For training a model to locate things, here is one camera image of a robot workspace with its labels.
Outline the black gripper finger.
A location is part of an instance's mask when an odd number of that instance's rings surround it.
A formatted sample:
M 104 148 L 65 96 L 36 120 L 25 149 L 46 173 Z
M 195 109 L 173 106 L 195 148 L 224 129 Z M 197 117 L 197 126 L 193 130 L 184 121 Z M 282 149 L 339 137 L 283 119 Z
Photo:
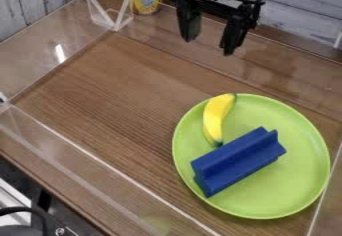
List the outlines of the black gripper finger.
M 176 15 L 180 36 L 191 42 L 201 30 L 201 12 L 192 0 L 176 0 Z
M 233 54 L 235 49 L 243 44 L 248 30 L 255 26 L 256 21 L 251 14 L 235 14 L 229 17 L 219 44 L 224 56 Z

